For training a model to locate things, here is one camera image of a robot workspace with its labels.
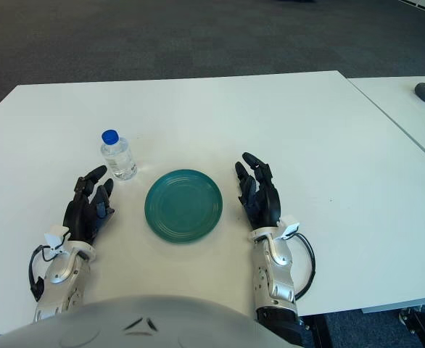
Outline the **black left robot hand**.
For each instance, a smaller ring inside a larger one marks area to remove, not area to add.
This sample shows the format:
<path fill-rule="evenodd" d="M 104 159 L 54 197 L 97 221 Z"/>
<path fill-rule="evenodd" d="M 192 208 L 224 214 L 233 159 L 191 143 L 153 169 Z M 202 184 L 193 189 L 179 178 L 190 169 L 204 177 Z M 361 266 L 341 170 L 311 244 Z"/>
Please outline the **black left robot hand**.
<path fill-rule="evenodd" d="M 63 226 L 68 228 L 69 240 L 92 245 L 99 230 L 111 218 L 115 210 L 110 206 L 113 179 L 97 185 L 106 174 L 107 167 L 99 166 L 77 179 L 73 200 L 65 211 Z"/>

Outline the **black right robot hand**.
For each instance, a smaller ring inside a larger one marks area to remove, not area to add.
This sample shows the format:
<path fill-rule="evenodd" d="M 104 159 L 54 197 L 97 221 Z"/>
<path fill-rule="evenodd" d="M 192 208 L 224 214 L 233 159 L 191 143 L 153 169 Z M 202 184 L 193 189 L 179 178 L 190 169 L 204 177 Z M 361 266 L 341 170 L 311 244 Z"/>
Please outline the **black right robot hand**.
<path fill-rule="evenodd" d="M 278 191 L 272 182 L 270 166 L 253 154 L 244 152 L 242 159 L 250 166 L 250 175 L 241 162 L 235 164 L 241 195 L 239 201 L 253 230 L 276 227 L 281 217 Z"/>

